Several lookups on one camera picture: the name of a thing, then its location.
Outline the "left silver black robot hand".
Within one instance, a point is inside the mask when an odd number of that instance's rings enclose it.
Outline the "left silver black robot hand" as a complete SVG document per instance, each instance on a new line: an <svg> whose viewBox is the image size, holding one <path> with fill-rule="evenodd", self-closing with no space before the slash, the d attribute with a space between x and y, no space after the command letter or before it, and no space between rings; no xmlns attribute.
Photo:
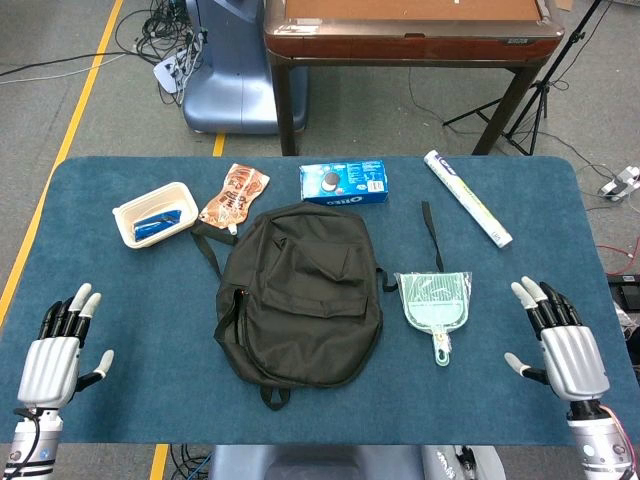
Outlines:
<svg viewBox="0 0 640 480"><path fill-rule="evenodd" d="M102 295L89 283L46 311L38 336L28 349L17 394L28 409L59 410L75 394L103 380L115 352L105 351L97 367L81 375L79 359Z"/></svg>

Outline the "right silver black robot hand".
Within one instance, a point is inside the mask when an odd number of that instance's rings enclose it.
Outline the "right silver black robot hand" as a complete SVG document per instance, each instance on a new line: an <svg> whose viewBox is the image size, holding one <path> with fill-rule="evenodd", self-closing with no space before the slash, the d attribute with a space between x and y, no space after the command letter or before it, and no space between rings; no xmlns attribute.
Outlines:
<svg viewBox="0 0 640 480"><path fill-rule="evenodd" d="M540 346L544 367L534 368L514 353L504 354L509 367L523 378L548 385L568 402L600 399L610 388L591 329L571 301L545 282L527 276L511 284Z"/></svg>

